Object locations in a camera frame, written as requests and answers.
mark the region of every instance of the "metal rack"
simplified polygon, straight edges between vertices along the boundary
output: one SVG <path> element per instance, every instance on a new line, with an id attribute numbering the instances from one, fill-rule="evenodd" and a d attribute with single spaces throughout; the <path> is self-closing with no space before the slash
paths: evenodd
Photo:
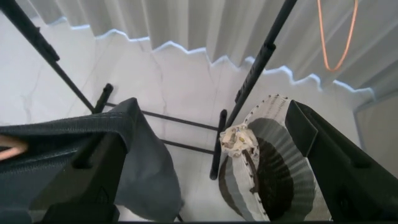
<path id="1" fill-rule="evenodd" d="M 228 120 L 226 119 L 227 118 L 226 110 L 222 110 L 220 112 L 220 120 L 218 123 L 218 127 L 187 121 L 184 119 L 173 118 L 170 116 L 156 114 L 148 111 L 143 111 L 143 113 L 148 116 L 153 116 L 156 118 L 166 119 L 169 121 L 175 121 L 182 124 L 187 124 L 199 128 L 205 128 L 216 131 L 216 142 L 215 142 L 214 151 L 162 139 L 162 141 L 165 144 L 171 146 L 177 146 L 193 151 L 212 154 L 213 162 L 210 170 L 210 178 L 212 180 L 217 179 L 218 169 L 220 166 L 221 145 L 218 140 L 220 132 L 230 127 L 233 124 L 238 113 L 241 111 L 241 108 L 246 99 L 248 98 L 251 90 L 253 89 L 253 86 L 256 84 L 258 78 L 260 77 L 262 71 L 264 70 L 264 67 L 267 65 L 267 62 L 274 53 L 276 49 L 276 46 L 274 44 L 276 37 L 278 36 L 282 26 L 287 20 L 296 2 L 297 0 L 285 0 L 284 4 L 282 5 L 275 19 L 275 22 L 272 25 L 266 40 L 264 41 L 264 44 L 260 48 L 260 51 L 250 69 L 250 72 L 248 73 L 245 81 L 242 84 L 241 89 L 238 91 L 238 94 L 236 95 L 235 99 L 236 104 Z M 62 70 L 62 68 L 57 63 L 57 61 L 60 60 L 60 57 L 57 55 L 54 48 L 44 39 L 43 35 L 40 33 L 40 29 L 32 23 L 32 21 L 27 17 L 24 11 L 15 2 L 15 0 L 0 1 L 0 10 L 2 10 L 2 12 L 7 16 L 7 18 L 17 27 L 19 32 L 21 32 L 21 34 L 30 42 L 30 44 L 32 44 L 32 46 L 38 51 L 38 53 L 41 54 L 41 56 L 47 61 L 47 63 L 50 64 L 50 66 L 61 77 L 61 79 L 69 86 L 69 88 L 76 94 L 76 96 L 87 106 L 87 108 L 93 114 L 101 113 L 105 106 L 111 106 L 111 107 L 116 106 L 114 103 L 108 102 L 108 99 L 113 91 L 113 86 L 109 83 L 106 84 L 106 86 L 104 87 L 103 92 L 99 97 L 95 106 L 93 106 L 87 100 L 84 94 L 76 87 L 76 85 L 70 80 L 68 75 Z"/>

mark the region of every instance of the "striped bag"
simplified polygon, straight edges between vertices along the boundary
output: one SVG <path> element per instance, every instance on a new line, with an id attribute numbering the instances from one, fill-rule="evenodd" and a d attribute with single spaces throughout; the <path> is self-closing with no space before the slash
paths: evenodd
<path id="1" fill-rule="evenodd" d="M 294 144 L 285 117 L 290 100 L 270 95 L 240 125 L 220 134 L 228 153 L 219 187 L 226 203 L 247 221 L 329 220 L 308 159 Z"/>

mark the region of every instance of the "dark gray garment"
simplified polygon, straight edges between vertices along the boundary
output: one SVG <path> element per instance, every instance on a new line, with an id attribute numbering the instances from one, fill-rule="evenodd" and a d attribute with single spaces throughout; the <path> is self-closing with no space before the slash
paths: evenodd
<path id="1" fill-rule="evenodd" d="M 31 201 L 93 133 L 118 133 L 128 150 L 115 204 L 146 219 L 174 221 L 182 199 L 172 158 L 135 98 L 108 113 L 0 127 L 0 134 L 29 143 L 24 154 L 0 162 L 0 220 L 27 212 Z"/>

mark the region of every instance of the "floor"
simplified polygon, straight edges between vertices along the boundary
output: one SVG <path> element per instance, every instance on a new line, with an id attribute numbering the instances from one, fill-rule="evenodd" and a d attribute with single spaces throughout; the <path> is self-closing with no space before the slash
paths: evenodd
<path id="1" fill-rule="evenodd" d="M 106 83 L 114 85 L 109 102 L 138 99 L 142 110 L 217 126 L 222 109 L 230 113 L 252 60 L 236 68 L 227 58 L 210 63 L 203 51 L 186 52 L 174 44 L 151 50 L 147 39 L 128 41 L 112 33 L 94 38 L 90 29 L 73 30 L 67 22 L 34 22 L 53 45 L 66 71 L 92 104 Z M 29 124 L 89 114 L 83 103 L 47 65 L 12 24 L 0 14 L 0 125 Z M 321 90 L 315 75 L 293 81 L 288 68 L 268 70 L 254 87 L 236 122 L 268 94 L 279 93 L 311 106 L 359 144 L 353 109 L 369 101 L 368 91 L 350 91 L 334 83 Z M 147 117 L 158 137 L 213 149 L 214 131 Z M 241 220 L 209 179 L 211 156 L 167 146 L 174 160 L 187 221 Z"/>

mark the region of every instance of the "white curtain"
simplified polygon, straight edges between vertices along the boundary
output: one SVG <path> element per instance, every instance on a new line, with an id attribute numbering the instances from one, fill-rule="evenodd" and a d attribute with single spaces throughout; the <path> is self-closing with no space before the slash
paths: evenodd
<path id="1" fill-rule="evenodd" d="M 205 47 L 209 59 L 240 66 L 255 57 L 282 0 L 18 0 L 30 17 L 47 24 L 67 18 L 93 35 L 109 30 L 129 39 L 149 37 L 152 48 L 173 41 L 187 50 Z M 333 67 L 343 53 L 353 1 L 322 0 L 326 48 Z M 359 1 L 351 48 L 342 68 L 323 64 L 316 0 L 299 0 L 276 40 L 267 69 L 288 66 L 299 80 L 314 73 L 321 86 L 336 80 L 353 89 L 371 87 L 377 98 L 398 89 L 398 1 Z"/>

